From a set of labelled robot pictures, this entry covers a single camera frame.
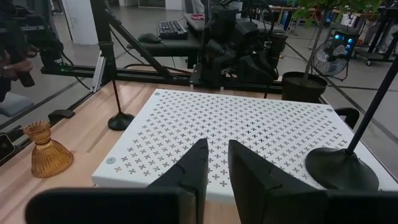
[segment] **chair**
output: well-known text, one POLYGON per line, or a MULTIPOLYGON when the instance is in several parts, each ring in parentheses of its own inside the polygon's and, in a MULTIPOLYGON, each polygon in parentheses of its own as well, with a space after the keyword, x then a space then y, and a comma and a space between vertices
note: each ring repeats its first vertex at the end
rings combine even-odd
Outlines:
POLYGON ((8 92, 4 101, 0 103, 0 114, 11 118, 33 105, 28 98, 8 92))

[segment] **wooden table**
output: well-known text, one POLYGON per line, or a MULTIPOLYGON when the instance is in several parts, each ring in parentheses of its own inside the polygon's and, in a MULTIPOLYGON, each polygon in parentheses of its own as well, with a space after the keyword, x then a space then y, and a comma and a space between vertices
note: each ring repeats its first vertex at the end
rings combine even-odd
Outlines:
MULTIPOLYGON (((137 114, 156 88, 191 91, 189 86, 155 85, 118 82, 124 112, 137 114)), ((223 92, 194 89, 197 92, 263 98, 263 93, 225 90, 223 92)), ((268 94, 270 99, 280 95, 268 94)), ((31 144, 0 167, 0 223, 24 223, 27 202, 37 193, 55 187, 93 187, 91 175, 123 132, 108 128, 108 119, 117 113, 112 84, 109 83, 87 99, 71 119, 52 128, 52 138, 75 155, 65 172, 48 179, 37 179, 30 173, 31 144)), ((207 202, 205 223, 239 223, 235 205, 207 202)))

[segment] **glass candle holder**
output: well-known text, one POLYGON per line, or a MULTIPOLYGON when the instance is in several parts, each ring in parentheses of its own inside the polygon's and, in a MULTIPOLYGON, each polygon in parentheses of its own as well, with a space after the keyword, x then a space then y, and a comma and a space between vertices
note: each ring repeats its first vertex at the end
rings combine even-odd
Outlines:
POLYGON ((34 177, 55 176, 73 163, 73 154, 59 142, 51 139, 51 124, 38 121, 24 128, 24 133, 35 142, 32 152, 32 174, 34 177))

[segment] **plant stem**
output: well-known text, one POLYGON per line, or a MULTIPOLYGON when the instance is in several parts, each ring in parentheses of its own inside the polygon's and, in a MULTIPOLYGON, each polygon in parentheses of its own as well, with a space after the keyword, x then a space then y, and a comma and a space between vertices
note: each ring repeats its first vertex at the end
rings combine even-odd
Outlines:
POLYGON ((304 73, 304 76, 302 79, 302 84, 304 84, 308 80, 308 72, 310 71, 310 67, 312 66, 313 58, 315 56, 315 52, 317 51, 318 41, 322 34, 323 25, 325 23, 327 13, 328 13, 328 9, 324 8, 322 11, 322 18, 321 18, 321 21, 320 21, 319 27, 318 27, 317 37, 315 38, 315 42, 313 43, 313 46, 312 46, 311 56, 308 60, 307 66, 305 67, 305 73, 304 73))

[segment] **black stand pole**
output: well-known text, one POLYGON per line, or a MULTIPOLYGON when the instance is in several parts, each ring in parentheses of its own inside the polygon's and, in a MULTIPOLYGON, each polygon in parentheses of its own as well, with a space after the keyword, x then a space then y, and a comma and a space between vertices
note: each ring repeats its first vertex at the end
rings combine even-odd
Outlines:
POLYGON ((118 88, 116 87, 116 67, 112 68, 113 66, 113 42, 112 41, 106 41, 106 42, 100 42, 99 48, 102 51, 103 57, 106 60, 108 71, 111 72, 111 78, 112 78, 112 84, 113 84, 113 90, 114 90, 114 95, 116 97, 116 103, 118 104, 118 113, 117 115, 113 116, 111 119, 108 121, 108 127, 114 131, 124 131, 126 128, 130 125, 131 121, 133 121, 134 116, 131 114, 126 114, 122 112, 122 109, 120 107, 120 101, 119 101, 119 94, 118 94, 118 88))
POLYGON ((395 58, 347 149, 318 148, 305 158, 310 175, 327 189, 377 190, 379 179, 354 150, 398 72, 395 58))

